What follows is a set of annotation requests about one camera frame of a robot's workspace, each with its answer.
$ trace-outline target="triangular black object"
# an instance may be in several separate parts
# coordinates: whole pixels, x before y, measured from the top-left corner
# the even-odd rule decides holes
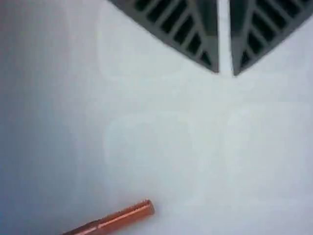
[[[219,71],[217,0],[110,1],[164,43]]]
[[[313,0],[230,0],[234,75],[286,39],[313,13]]]

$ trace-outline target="white surface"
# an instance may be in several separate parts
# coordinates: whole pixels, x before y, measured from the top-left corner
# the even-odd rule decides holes
[[[8,2],[1,234],[60,234],[146,197],[156,215],[119,234],[312,234],[312,19],[232,79],[226,0],[219,75],[106,1]]]

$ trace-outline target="copper pin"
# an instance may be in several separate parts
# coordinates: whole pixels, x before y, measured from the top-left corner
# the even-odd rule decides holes
[[[152,202],[150,200],[145,200],[62,235],[106,235],[137,221],[143,220],[146,217],[153,215],[154,212],[155,210]]]

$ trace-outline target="white backdrop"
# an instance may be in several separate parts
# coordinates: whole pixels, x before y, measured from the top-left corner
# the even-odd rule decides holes
[[[309,235],[308,20],[232,77],[163,45],[105,0],[8,0],[0,33],[0,233],[55,235],[146,197],[121,235]]]

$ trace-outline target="copper rod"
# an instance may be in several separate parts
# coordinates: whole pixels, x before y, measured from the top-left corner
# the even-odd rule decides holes
[[[122,211],[95,220],[62,235],[106,235],[153,215],[155,212],[150,200],[145,200]]]

